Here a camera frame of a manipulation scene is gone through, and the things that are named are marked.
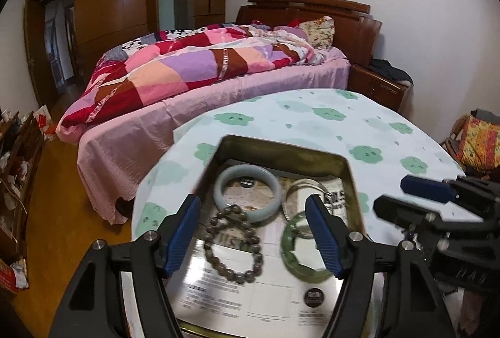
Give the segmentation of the silver bangle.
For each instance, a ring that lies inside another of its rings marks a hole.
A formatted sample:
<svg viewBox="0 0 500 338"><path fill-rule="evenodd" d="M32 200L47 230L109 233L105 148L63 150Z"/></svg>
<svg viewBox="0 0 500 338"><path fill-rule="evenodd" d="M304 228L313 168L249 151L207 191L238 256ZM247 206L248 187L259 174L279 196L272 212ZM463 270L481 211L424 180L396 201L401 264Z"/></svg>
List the silver bangle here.
<svg viewBox="0 0 500 338"><path fill-rule="evenodd" d="M312 194L318 194L321 201L325 202L330 192L319 181L307 178L299 179L287 188L282 198L282 210L287 221L305 210L306 200Z"/></svg>

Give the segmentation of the pale jade bangle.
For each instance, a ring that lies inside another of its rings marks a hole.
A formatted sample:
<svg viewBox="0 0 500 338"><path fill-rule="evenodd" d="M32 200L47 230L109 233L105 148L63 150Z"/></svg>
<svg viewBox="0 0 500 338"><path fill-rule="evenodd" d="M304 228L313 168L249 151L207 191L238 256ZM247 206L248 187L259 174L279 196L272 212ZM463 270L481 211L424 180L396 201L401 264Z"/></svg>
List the pale jade bangle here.
<svg viewBox="0 0 500 338"><path fill-rule="evenodd" d="M234 165L220 173L213 186L213 201L224 211L241 208L250 223L265 222L281 208L282 188L278 178L257 165Z"/></svg>

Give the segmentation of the green jade bangle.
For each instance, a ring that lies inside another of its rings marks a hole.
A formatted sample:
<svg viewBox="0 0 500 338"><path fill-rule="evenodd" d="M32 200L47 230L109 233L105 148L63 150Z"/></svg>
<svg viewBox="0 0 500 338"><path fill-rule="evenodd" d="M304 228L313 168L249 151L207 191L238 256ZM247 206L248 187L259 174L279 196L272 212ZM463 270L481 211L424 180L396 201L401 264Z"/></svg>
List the green jade bangle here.
<svg viewBox="0 0 500 338"><path fill-rule="evenodd" d="M287 222L281 237L281 258L287 270L300 281L320 283L332 276L325 267L304 211Z"/></svg>

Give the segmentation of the pink metal tin box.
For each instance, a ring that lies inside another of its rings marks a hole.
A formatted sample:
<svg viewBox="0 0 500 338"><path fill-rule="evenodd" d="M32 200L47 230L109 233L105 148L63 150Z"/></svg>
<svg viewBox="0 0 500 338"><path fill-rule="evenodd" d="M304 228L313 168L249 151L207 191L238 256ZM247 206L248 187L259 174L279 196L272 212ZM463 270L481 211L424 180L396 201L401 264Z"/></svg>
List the pink metal tin box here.
<svg viewBox="0 0 500 338"><path fill-rule="evenodd" d="M227 135L184 137L162 164L171 196L191 191L202 213L181 272L167 290L182 329L201 337L320 337L342 283L329 272L305 218L318 195L354 231L364 224L347 161L287 143ZM210 221L238 205L257 236L263 267L253 282L223 277L205 256Z"/></svg>

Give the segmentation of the printed paper leaflet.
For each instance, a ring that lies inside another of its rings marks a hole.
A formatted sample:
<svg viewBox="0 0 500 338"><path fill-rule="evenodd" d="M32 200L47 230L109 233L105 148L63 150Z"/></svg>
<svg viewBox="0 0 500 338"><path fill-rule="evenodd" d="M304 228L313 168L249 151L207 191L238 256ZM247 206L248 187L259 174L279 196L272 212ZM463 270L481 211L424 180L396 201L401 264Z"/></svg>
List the printed paper leaflet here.
<svg viewBox="0 0 500 338"><path fill-rule="evenodd" d="M282 198L289 186L302 178L280 174ZM348 220L345 181L328 176L313 179L330 192L328 211ZM168 284L175 314L188 328L233 336L313 335L323 331L337 300L342 282L331 276L307 283L293 276L281 258L281 237L287 220L281 208L254 228L261 262L254 260L243 229L222 219L213 241L205 233L216 215L212 195L202 203L200 224L193 247L181 272Z"/></svg>

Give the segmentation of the dark clothes on nightstand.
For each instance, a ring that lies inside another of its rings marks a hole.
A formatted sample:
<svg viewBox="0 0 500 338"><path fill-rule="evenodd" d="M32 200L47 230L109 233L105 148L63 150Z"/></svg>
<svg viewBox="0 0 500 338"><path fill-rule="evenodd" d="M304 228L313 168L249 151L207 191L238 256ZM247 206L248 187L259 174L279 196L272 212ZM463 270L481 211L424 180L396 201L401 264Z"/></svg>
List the dark clothes on nightstand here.
<svg viewBox="0 0 500 338"><path fill-rule="evenodd" d="M394 67L388 60L373 59L368 68L386 79L406 86L413 86L411 76L404 70Z"/></svg>

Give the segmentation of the pink bed sheet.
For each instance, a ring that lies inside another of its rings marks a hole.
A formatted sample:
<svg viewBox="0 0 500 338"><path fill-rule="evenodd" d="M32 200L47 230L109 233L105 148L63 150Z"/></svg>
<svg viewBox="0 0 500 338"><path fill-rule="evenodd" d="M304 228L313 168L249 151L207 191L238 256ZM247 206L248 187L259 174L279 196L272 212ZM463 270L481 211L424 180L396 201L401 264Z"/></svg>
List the pink bed sheet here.
<svg viewBox="0 0 500 338"><path fill-rule="evenodd" d="M116 208L135 197L140 181L174 142L181 125L228 104L302 88L348 84L351 64L339 49L325 63L291 66L218 82L161 100L96 126L56 129L62 142L77 145L77 170L90 204L111 225L127 221Z"/></svg>

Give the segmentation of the patchwork quilt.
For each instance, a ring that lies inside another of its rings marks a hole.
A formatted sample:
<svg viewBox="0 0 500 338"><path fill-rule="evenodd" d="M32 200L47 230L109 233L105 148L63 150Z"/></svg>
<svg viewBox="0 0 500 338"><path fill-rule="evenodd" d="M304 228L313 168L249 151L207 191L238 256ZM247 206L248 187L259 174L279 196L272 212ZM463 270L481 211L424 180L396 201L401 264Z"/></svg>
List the patchwork quilt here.
<svg viewBox="0 0 500 338"><path fill-rule="evenodd" d="M131 40L102 56L87 89L59 125L69 130L95 126L230 78L323 63L331 49L311 46L298 25L223 23Z"/></svg>

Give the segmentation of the wicker chair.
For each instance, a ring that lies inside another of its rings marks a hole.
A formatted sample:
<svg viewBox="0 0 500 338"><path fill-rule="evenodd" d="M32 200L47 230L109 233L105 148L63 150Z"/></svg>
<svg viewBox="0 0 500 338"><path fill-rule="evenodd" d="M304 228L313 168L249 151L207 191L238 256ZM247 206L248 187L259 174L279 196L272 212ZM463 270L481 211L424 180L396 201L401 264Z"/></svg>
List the wicker chair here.
<svg viewBox="0 0 500 338"><path fill-rule="evenodd" d="M455 162L458 164L458 166L463 170L463 172L467 176L473 176L480 178L482 180L486 181L494 181L494 182L499 182L499 167L496 168L494 171L477 171L475 169L472 169L471 167L467 165L463 165L462 163L459 162L458 157L457 157L457 152L458 152L458 145L460 142L460 136L462 134L462 130L465 124L466 117L468 115L472 115L478 119L481 119L486 122L490 122L495 125L499 125L499 116L491 113L488 110L482 110L482 109L477 109L470 111L469 114L465 114L464 116L461 116L460 118L457 119L455 124L452 127L452 130L450 131L448 137L441 143L441 146L447 151L447 153L455 160Z"/></svg>

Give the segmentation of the orange patterned cushion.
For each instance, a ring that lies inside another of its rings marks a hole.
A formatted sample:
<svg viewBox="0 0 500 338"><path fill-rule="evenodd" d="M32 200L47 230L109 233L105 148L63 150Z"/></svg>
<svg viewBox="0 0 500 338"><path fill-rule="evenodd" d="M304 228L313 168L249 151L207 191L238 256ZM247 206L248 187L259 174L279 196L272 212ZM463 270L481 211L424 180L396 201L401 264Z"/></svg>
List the orange patterned cushion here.
<svg viewBox="0 0 500 338"><path fill-rule="evenodd" d="M457 159L477 171L499 167L499 125L468 115L460 136Z"/></svg>

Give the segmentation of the green cloud tablecloth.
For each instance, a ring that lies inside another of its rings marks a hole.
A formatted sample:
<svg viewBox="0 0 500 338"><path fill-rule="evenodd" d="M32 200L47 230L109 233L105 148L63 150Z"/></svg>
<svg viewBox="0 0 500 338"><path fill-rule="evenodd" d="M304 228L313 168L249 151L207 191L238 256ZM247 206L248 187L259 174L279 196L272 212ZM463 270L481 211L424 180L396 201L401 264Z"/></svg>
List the green cloud tablecloth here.
<svg viewBox="0 0 500 338"><path fill-rule="evenodd" d="M371 239L393 244L401 232L375 216L383 194L422 207L429 200L405 194L407 175L441 181L461 176L453 158L431 137L398 113L357 93L299 89L274 93L211 110L175 131L175 142L137 189L133 236L155 229L180 207L186 195L171 196L160 182L162 164L184 137L196 140L227 135L287 143L343 157L350 168L364 229Z"/></svg>

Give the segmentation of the floral pillow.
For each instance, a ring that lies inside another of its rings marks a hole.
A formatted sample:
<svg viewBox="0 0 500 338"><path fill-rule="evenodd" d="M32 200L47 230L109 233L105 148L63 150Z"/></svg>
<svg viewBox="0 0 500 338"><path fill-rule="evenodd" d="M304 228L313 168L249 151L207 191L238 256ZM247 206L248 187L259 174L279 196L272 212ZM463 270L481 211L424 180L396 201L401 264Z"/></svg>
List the floral pillow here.
<svg viewBox="0 0 500 338"><path fill-rule="evenodd" d="M306 34L307 42L316 49L330 50L335 38L335 21L323 16L313 21L301 22L298 27Z"/></svg>

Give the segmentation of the red and white paper bag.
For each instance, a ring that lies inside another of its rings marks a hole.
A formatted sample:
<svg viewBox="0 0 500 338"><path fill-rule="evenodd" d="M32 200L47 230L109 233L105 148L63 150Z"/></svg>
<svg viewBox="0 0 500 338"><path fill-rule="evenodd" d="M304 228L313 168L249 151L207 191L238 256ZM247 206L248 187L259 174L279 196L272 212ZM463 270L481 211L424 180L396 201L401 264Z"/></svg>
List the red and white paper bag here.
<svg viewBox="0 0 500 338"><path fill-rule="evenodd" d="M51 141L55 138L56 125L53 123L52 117L48 108L43 105L33 114L37 126L40 129L46 141Z"/></svg>

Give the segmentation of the wooden nightstand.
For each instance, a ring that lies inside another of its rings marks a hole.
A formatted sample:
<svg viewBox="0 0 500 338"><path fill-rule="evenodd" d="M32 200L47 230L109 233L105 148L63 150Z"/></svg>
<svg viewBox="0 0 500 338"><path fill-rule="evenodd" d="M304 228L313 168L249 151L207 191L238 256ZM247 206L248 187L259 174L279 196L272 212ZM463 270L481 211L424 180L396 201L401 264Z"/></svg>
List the wooden nightstand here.
<svg viewBox="0 0 500 338"><path fill-rule="evenodd" d="M376 103L401 113L409 86L384 78L367 68L351 65L347 90L361 93Z"/></svg>

